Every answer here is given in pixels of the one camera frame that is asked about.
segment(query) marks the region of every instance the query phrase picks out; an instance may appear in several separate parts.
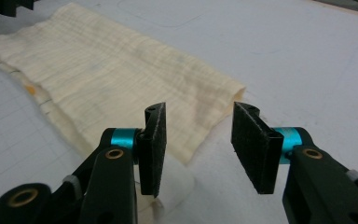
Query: black plastic jaw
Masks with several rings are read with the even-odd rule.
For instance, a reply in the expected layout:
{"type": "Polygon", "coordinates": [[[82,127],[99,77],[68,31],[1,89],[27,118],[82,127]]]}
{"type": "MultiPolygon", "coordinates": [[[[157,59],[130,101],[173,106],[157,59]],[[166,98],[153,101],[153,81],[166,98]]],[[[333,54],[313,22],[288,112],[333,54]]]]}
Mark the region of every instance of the black plastic jaw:
{"type": "Polygon", "coordinates": [[[34,9],[34,0],[0,0],[0,14],[9,17],[16,17],[18,6],[34,9]]]}
{"type": "Polygon", "coordinates": [[[231,144],[259,194],[274,192],[283,136],[270,129],[252,105],[234,103],[231,144]]]}
{"type": "Polygon", "coordinates": [[[136,137],[141,192],[157,197],[167,145],[165,103],[149,106],[145,121],[145,130],[136,137]]]}

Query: folded cloth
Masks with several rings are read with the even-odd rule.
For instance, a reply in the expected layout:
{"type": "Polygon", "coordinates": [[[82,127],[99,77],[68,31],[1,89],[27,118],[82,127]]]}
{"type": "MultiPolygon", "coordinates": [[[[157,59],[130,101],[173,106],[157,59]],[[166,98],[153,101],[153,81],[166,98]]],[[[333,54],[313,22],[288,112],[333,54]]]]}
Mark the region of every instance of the folded cloth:
{"type": "MultiPolygon", "coordinates": [[[[85,157],[106,128],[142,128],[145,108],[166,102],[167,152],[186,163],[244,91],[201,60],[76,4],[61,7],[47,21],[0,35],[0,67],[20,81],[85,157]]],[[[168,170],[172,175],[165,173],[166,179],[184,176],[168,170]]],[[[164,184],[164,174],[162,181],[165,195],[173,191],[164,186],[180,186],[177,179],[164,184]]],[[[184,183],[183,192],[194,184],[190,177],[184,183]]],[[[165,202],[174,207],[184,195],[165,202]]]]}

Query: white table surface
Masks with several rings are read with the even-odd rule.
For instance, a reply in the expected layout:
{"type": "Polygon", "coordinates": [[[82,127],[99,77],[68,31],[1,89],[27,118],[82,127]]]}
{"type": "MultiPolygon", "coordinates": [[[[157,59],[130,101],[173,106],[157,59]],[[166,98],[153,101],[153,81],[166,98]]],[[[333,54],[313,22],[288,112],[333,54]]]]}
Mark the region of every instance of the white table surface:
{"type": "MultiPolygon", "coordinates": [[[[19,8],[15,19],[0,15],[0,34],[43,21],[69,2],[41,0],[34,11],[19,8]]],[[[358,170],[357,12],[309,0],[74,2],[236,78],[247,86],[244,102],[259,107],[269,126],[304,127],[318,147],[358,170]]],[[[4,76],[0,71],[0,83],[31,101],[4,76]]],[[[229,142],[231,119],[197,150],[187,166],[196,187],[161,223],[287,223],[282,192],[288,166],[280,166],[274,195],[257,195],[229,142]]],[[[34,127],[48,132],[40,122],[33,120],[34,127]]]]}

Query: wrinkled towel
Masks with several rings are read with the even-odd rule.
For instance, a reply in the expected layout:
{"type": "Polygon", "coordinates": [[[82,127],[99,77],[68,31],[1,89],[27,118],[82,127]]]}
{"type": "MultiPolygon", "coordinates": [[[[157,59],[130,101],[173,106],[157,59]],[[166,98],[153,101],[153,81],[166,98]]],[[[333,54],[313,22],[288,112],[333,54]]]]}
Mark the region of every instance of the wrinkled towel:
{"type": "MultiPolygon", "coordinates": [[[[194,186],[176,160],[191,159],[244,91],[195,57],[76,4],[61,7],[47,21],[0,35],[0,68],[33,95],[84,157],[106,128],[143,128],[145,108],[166,102],[168,154],[161,197],[153,205],[166,211],[194,186]]],[[[138,197],[140,223],[153,222],[152,202],[138,197]]]]}

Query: cream fabric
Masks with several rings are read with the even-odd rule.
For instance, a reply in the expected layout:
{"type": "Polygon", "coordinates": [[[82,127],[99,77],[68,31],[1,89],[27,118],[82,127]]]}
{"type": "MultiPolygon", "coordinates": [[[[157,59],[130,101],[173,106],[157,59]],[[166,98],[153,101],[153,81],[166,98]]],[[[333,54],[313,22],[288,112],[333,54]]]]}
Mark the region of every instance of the cream fabric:
{"type": "Polygon", "coordinates": [[[144,109],[167,103],[167,151],[188,162],[240,100],[243,85],[206,63],[79,5],[0,35],[0,65],[84,156],[108,127],[145,126],[144,109]]]}

